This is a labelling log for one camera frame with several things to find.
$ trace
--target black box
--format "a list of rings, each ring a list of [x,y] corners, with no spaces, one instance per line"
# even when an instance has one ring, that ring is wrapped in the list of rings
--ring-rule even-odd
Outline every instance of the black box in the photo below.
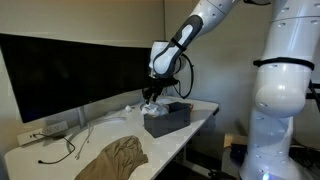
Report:
[[[169,113],[152,117],[144,115],[144,128],[154,137],[160,137],[190,125],[190,104],[174,102],[169,105]]]

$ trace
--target black monitor screen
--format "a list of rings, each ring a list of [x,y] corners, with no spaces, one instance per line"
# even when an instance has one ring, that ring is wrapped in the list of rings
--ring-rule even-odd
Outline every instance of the black monitor screen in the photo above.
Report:
[[[141,89],[150,48],[0,35],[24,123]]]

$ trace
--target floor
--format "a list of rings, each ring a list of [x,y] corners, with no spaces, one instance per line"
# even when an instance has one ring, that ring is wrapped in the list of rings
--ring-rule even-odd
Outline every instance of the floor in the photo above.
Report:
[[[187,149],[187,160],[201,165],[207,169],[221,169],[221,161]],[[175,162],[170,162],[164,170],[157,176],[156,180],[179,179],[179,180],[208,180],[188,168]]]

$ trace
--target white wall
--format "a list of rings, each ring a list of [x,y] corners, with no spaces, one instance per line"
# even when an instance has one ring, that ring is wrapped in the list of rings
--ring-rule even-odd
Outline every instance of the white wall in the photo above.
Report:
[[[198,0],[166,0],[166,39],[170,40],[190,15]],[[192,146],[215,158],[222,157],[224,133],[247,135],[251,93],[257,67],[253,60],[263,53],[272,14],[272,6],[253,6],[242,1],[211,33],[196,39],[186,51],[195,65],[195,83],[190,95],[220,104],[220,112],[202,128]],[[320,77],[319,69],[314,72]],[[184,93],[190,85],[188,67],[179,78]],[[313,101],[295,120],[295,136],[306,145],[320,147],[320,118]]]
[[[162,0],[0,0],[0,33],[98,44],[151,47],[164,38]],[[75,109],[23,124],[0,54],[0,157],[18,146],[18,134],[62,120],[77,124]],[[141,99],[140,91],[86,107],[90,118]],[[0,179],[5,179],[0,161]]]

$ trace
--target power strip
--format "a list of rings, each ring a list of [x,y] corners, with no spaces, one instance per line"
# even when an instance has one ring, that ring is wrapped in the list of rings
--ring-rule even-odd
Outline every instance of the power strip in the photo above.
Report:
[[[52,125],[44,127],[44,128],[40,128],[40,129],[37,129],[34,131],[20,134],[17,136],[17,138],[18,138],[19,145],[22,146],[22,145],[25,145],[25,144],[31,143],[33,141],[37,141],[39,139],[44,138],[44,136],[34,136],[35,134],[44,134],[44,135],[50,136],[52,134],[56,134],[58,132],[65,131],[67,129],[68,129],[67,122],[62,121],[57,124],[52,124]]]

